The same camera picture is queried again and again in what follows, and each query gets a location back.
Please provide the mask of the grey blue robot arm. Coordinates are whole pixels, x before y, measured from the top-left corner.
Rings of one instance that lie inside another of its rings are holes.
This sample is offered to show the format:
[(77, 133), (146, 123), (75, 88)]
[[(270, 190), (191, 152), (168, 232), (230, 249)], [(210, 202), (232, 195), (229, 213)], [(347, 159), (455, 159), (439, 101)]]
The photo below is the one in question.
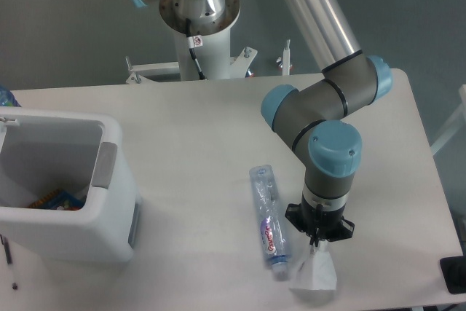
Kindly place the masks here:
[[(195, 39), (227, 34), (239, 17), (239, 0), (133, 0), (137, 7), (156, 1), (175, 35), (182, 80), (228, 79), (237, 61), (229, 43), (203, 47)], [(337, 0), (286, 0), (323, 74), (298, 90), (282, 84), (268, 92), (261, 114), (269, 127), (304, 164), (301, 201), (285, 212), (312, 245), (351, 238), (352, 222), (343, 216), (347, 195), (360, 164), (358, 131), (343, 118), (385, 96), (392, 88), (390, 67), (366, 56)]]

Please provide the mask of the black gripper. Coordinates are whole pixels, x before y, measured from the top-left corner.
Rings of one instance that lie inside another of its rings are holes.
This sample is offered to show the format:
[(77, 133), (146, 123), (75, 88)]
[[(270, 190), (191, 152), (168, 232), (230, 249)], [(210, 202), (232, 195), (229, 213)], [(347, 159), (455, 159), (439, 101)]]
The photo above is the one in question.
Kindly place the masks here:
[(301, 233), (309, 237), (309, 244), (318, 247), (321, 242), (336, 242), (351, 239), (355, 224), (343, 219), (344, 207), (334, 211), (318, 211), (307, 202), (300, 205), (289, 203), (285, 210), (286, 219)]

